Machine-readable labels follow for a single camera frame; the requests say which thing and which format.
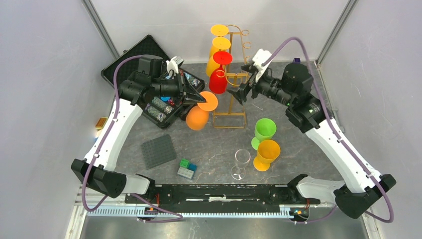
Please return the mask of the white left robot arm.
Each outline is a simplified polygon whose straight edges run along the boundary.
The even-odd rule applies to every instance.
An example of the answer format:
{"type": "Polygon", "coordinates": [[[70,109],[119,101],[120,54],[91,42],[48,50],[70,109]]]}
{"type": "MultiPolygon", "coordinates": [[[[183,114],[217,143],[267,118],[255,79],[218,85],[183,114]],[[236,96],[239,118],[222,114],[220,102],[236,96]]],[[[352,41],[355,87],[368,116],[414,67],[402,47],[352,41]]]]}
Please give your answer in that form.
{"type": "Polygon", "coordinates": [[[178,56],[165,61],[137,55],[117,65],[112,79],[115,99],[105,127],[85,157],[71,164],[83,190],[90,188],[111,198],[137,193],[145,203],[156,198],[150,179],[118,173],[115,167],[130,130],[155,97],[175,97],[184,105],[206,102],[180,72],[183,62],[178,56]]]}

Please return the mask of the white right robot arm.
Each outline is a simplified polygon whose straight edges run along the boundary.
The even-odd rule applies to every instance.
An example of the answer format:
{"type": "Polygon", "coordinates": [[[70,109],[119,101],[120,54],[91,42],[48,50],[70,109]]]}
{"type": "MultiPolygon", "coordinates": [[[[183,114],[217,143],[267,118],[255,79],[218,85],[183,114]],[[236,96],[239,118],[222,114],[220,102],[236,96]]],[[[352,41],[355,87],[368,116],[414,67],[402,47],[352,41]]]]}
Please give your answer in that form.
{"type": "Polygon", "coordinates": [[[305,198],[335,204],[344,214],[356,219],[368,214],[369,208],[396,184],[390,174],[374,169],[349,144],[349,141],[331,118],[325,104],[311,93],[314,79],[305,65],[288,64],[282,78],[272,76],[271,69],[260,72],[252,64],[242,70],[249,79],[229,92],[241,104],[248,94],[253,98],[263,95],[286,106],[288,120],[311,139],[328,157],[342,176],[340,181],[328,181],[301,174],[291,180],[287,190],[293,203],[305,198]]]}

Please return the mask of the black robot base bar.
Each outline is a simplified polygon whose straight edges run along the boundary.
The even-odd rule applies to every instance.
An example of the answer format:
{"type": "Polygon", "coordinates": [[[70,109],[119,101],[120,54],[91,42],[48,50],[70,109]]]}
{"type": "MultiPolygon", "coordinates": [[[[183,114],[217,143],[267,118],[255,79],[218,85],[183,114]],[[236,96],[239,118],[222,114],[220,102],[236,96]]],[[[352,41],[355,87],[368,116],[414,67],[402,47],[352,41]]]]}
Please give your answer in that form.
{"type": "Polygon", "coordinates": [[[161,184],[145,195],[175,213],[276,213],[280,205],[318,205],[286,184],[161,184]]]}

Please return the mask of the red plastic wine glass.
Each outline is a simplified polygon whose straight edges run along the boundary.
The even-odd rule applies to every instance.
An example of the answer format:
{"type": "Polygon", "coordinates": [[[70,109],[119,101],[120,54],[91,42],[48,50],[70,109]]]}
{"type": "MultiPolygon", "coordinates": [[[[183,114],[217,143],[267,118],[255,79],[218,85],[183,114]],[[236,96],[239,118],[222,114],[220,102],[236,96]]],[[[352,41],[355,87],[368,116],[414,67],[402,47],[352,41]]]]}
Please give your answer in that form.
{"type": "Polygon", "coordinates": [[[212,59],[217,64],[217,68],[211,73],[209,89],[215,94],[222,94],[228,84],[224,66],[232,62],[232,55],[226,51],[217,51],[212,59]]]}

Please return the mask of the orange plastic wine glass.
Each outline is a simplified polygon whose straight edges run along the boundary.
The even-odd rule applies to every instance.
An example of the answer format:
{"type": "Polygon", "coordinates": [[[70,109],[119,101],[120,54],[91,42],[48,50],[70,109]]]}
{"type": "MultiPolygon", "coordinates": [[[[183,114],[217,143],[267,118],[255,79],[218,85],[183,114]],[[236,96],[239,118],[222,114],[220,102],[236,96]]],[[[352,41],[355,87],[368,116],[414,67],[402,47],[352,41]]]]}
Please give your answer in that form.
{"type": "Polygon", "coordinates": [[[214,111],[218,106],[218,99],[216,95],[209,91],[202,91],[200,93],[205,99],[205,103],[198,103],[188,113],[186,117],[186,124],[192,130],[202,130],[209,120],[211,111],[214,111]]]}

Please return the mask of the clear wine glass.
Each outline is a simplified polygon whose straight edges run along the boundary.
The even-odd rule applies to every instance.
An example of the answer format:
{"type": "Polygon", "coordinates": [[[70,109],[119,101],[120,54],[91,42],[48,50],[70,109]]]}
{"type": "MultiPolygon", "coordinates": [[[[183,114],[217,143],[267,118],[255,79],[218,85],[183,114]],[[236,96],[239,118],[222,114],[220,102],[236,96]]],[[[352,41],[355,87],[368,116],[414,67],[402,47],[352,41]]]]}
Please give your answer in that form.
{"type": "Polygon", "coordinates": [[[233,179],[242,180],[246,176],[246,167],[251,159],[251,154],[246,149],[239,149],[234,155],[235,165],[232,167],[230,173],[233,179]]]}

